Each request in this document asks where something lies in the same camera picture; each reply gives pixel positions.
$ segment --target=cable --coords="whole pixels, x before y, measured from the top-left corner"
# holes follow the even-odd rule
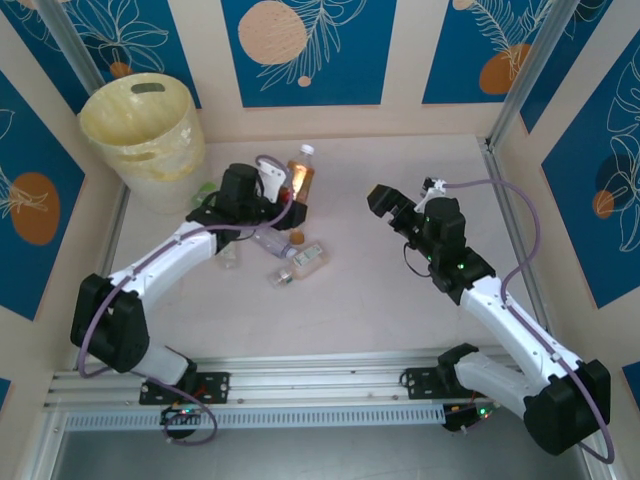
[[[404,256],[404,263],[407,264],[407,267],[409,267],[409,270],[411,270],[413,273],[415,273],[416,275],[418,275],[421,278],[431,278],[431,274],[425,275],[424,273],[420,273],[418,272],[415,268],[413,268],[411,265],[409,265],[409,260],[407,260],[407,248],[410,247],[411,244],[409,242],[404,244],[404,247],[402,248],[402,255]]]
[[[249,240],[250,238],[252,238],[254,235],[256,234],[255,229],[246,237],[242,237],[242,238],[236,238],[235,240],[231,240],[232,242],[244,242],[245,240]]]
[[[522,317],[522,315],[520,315],[520,313],[515,308],[513,308],[510,302],[508,302],[508,298],[507,298],[507,285],[509,284],[509,282],[513,279],[513,277],[515,277],[518,273],[524,270],[524,268],[527,265],[531,263],[533,258],[536,256],[536,254],[540,250],[540,241],[541,241],[540,217],[538,216],[536,207],[531,201],[531,199],[527,196],[526,193],[524,193],[522,189],[520,189],[516,185],[509,182],[505,182],[504,180],[498,180],[498,179],[483,179],[483,180],[476,180],[474,182],[458,183],[458,184],[447,183],[444,185],[444,187],[445,188],[467,188],[467,187],[475,187],[477,185],[487,185],[487,184],[501,185],[517,193],[520,196],[520,198],[524,200],[524,202],[527,204],[527,207],[529,207],[529,210],[531,211],[531,215],[533,217],[533,223],[535,225],[535,232],[536,232],[533,248],[531,249],[531,252],[529,253],[529,255],[527,255],[527,257],[524,259],[524,261],[521,264],[519,264],[516,268],[514,268],[511,272],[509,272],[509,274],[505,277],[504,281],[502,282],[502,287],[500,288],[500,297],[502,299],[502,302],[507,306],[507,310],[516,318],[516,320],[518,320],[518,322],[543,346],[543,348],[549,354],[551,355],[557,354],[559,356],[560,354],[556,352],[553,346],[549,342],[547,342],[545,338],[542,335],[540,335],[535,328],[529,325],[529,322],[527,322]],[[571,380],[576,384],[576,386],[580,390],[580,393],[584,396],[584,399],[586,400],[587,405],[589,405],[589,408],[591,409],[591,412],[593,413],[593,416],[595,417],[596,422],[598,423],[598,427],[602,432],[605,444],[607,445],[607,456],[606,457],[602,456],[600,453],[596,452],[588,445],[585,445],[583,442],[580,442],[579,444],[580,447],[584,451],[586,451],[587,453],[595,457],[596,459],[600,460],[601,462],[607,465],[612,464],[615,460],[613,438],[611,437],[611,432],[609,432],[609,428],[607,427],[607,424],[604,421],[602,414],[600,413],[600,409],[598,408],[595,400],[587,390],[587,387],[584,385],[582,380],[580,380],[578,375],[576,375],[576,373],[573,371],[571,366],[569,366],[569,364],[562,357],[560,357],[560,359],[558,360],[558,363],[567,372],[567,375],[569,375],[569,378],[571,378]]]
[[[271,163],[272,165],[276,166],[278,169],[284,171],[286,173],[286,178],[285,178],[285,185],[287,187],[291,187],[291,173],[289,172],[289,169],[287,167],[285,167],[279,160],[269,156],[269,155],[258,155],[255,159],[256,164],[258,164],[258,162],[260,160],[266,161],[267,163]],[[256,230],[261,230],[264,228],[269,228],[275,224],[277,224],[278,222],[280,222],[280,220],[282,220],[287,213],[289,213],[289,210],[291,209],[291,205],[293,204],[293,195],[288,195],[288,199],[287,199],[287,203],[284,207],[284,209],[282,210],[282,212],[280,212],[280,214],[278,216],[276,216],[276,218],[274,218],[273,220],[269,220],[268,222],[264,222],[261,223],[259,225],[256,225],[255,228]],[[148,258],[146,258],[144,261],[140,262],[139,265],[137,265],[136,267],[134,267],[133,271],[132,271],[132,275],[133,277],[130,276],[126,276],[124,277],[120,283],[118,283],[116,286],[113,287],[113,289],[109,292],[109,294],[105,297],[105,299],[103,300],[103,302],[100,304],[100,306],[98,307],[98,309],[96,310],[95,314],[93,315],[93,318],[91,319],[91,322],[89,323],[89,328],[87,328],[87,332],[84,335],[84,338],[82,340],[82,346],[80,347],[80,355],[78,356],[78,371],[80,373],[80,376],[82,378],[92,378],[92,377],[96,377],[106,371],[111,370],[111,368],[109,367],[102,367],[99,368],[98,370],[95,370],[93,372],[87,372],[86,370],[86,361],[87,361],[87,356],[88,356],[88,352],[89,352],[89,344],[91,343],[91,338],[93,337],[94,332],[96,331],[96,328],[98,327],[98,324],[100,323],[100,320],[102,319],[102,316],[104,315],[104,313],[107,311],[107,309],[109,308],[109,305],[111,304],[111,302],[113,301],[113,299],[118,295],[118,293],[120,293],[120,291],[127,285],[127,283],[129,283],[132,278],[135,278],[136,275],[138,275],[140,272],[142,272],[147,266],[149,266],[151,263],[153,263],[155,260],[157,260],[159,257],[161,257],[162,255],[164,255],[165,253],[167,253],[169,250],[171,250],[173,247],[175,247],[176,245],[180,245],[184,240],[197,235],[199,233],[202,232],[211,232],[211,231],[217,231],[217,230],[246,230],[247,226],[246,225],[211,225],[208,227],[200,227],[200,228],[194,228],[193,230],[190,230],[189,232],[184,233],[183,235],[180,236],[179,239],[173,239],[170,242],[167,242],[165,245],[163,245],[161,248],[159,248],[158,250],[156,250],[153,254],[149,255]],[[143,375],[140,375],[138,373],[132,372],[135,375],[141,376],[144,378]],[[184,399],[188,400],[191,403],[194,403],[196,405],[198,405],[198,407],[200,407],[204,413],[206,413],[207,415],[209,415],[209,417],[212,419],[213,421],[213,431],[212,433],[206,437],[203,440],[197,440],[197,441],[192,441],[192,442],[187,442],[187,441],[176,441],[175,439],[172,439],[171,437],[169,437],[168,435],[168,428],[169,428],[169,424],[171,423],[170,421],[168,421],[165,426],[164,426],[164,430],[163,433],[165,435],[165,437],[167,438],[168,442],[171,442],[175,445],[180,445],[180,446],[197,446],[197,445],[204,445],[205,443],[208,443],[210,441],[212,441],[218,431],[218,422],[216,421],[215,415],[213,414],[213,412],[211,411],[211,409],[209,407],[207,407],[204,403],[200,402],[197,398],[194,398],[193,396],[189,395],[187,392],[184,392],[182,390],[180,390],[179,388],[176,388],[172,385],[167,385],[163,382],[161,382],[160,380],[157,380],[155,378],[149,377],[147,379],[150,382],[155,383],[156,385],[159,385],[162,388],[165,388],[167,390],[169,390],[170,392],[175,393],[176,395],[180,395],[181,397],[183,397]]]

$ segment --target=beige wall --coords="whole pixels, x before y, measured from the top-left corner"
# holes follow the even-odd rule
[[[398,0],[380,106],[244,109],[220,0],[169,0],[202,102],[208,141],[486,135],[501,103],[422,106],[449,2]]]
[[[640,3],[615,0],[531,135],[518,121],[498,150],[506,177],[532,196],[540,213],[542,249],[535,268],[553,326],[569,347],[587,360],[600,359],[612,374],[611,430],[632,478],[640,478],[640,412],[621,367],[640,360],[640,289],[604,308],[595,307],[541,163],[638,28]],[[529,216],[523,207],[520,217],[531,238]]]
[[[86,175],[36,320],[0,307],[0,377],[13,387],[0,417],[0,478],[8,480],[37,437],[34,426],[52,372],[72,361],[69,331],[78,285],[101,257],[120,182],[82,141],[75,116],[2,14],[0,70]]]

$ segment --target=trash bin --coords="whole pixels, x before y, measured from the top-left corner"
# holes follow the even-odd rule
[[[177,213],[209,178],[204,135],[189,89],[175,78],[140,73],[95,92],[80,127],[151,210]]]

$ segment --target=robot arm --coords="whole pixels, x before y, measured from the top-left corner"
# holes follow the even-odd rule
[[[438,359],[438,379],[446,389],[463,387],[493,398],[523,418],[538,445],[558,455],[599,428],[587,401],[559,360],[563,359],[585,384],[606,423],[611,402],[609,372],[597,360],[582,362],[508,293],[503,302],[501,280],[466,245],[465,218],[458,201],[444,196],[444,186],[441,180],[427,178],[424,198],[416,205],[397,190],[378,185],[368,197],[369,208],[378,217],[391,214],[389,225],[429,261],[436,287],[491,330],[522,373],[464,344]],[[541,342],[552,345],[553,351],[550,353]]]
[[[89,343],[89,353],[108,367],[124,373],[134,371],[167,385],[180,384],[189,391],[195,364],[173,350],[150,341],[145,312],[193,267],[219,253],[241,234],[241,227],[271,221],[280,216],[284,202],[278,200],[287,178],[285,171],[267,158],[258,168],[233,164],[224,174],[218,192],[209,195],[164,242],[127,268],[108,278],[90,275],[80,286],[71,341],[81,346],[89,325],[105,298],[128,281],[108,305]],[[289,229],[306,217],[306,206],[293,201],[286,215],[273,227]],[[233,229],[215,230],[216,226]]]

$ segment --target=black clamp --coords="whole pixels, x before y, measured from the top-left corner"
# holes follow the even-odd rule
[[[191,360],[189,367],[176,388],[187,392],[205,405],[225,404],[231,389],[231,374],[228,372],[197,372]],[[153,382],[144,382],[140,387],[140,405],[188,404],[188,400]]]
[[[470,398],[474,392],[460,385],[454,366],[465,355],[477,351],[468,343],[458,345],[438,357],[437,367],[407,368],[400,376],[400,384],[407,389],[410,400]]]

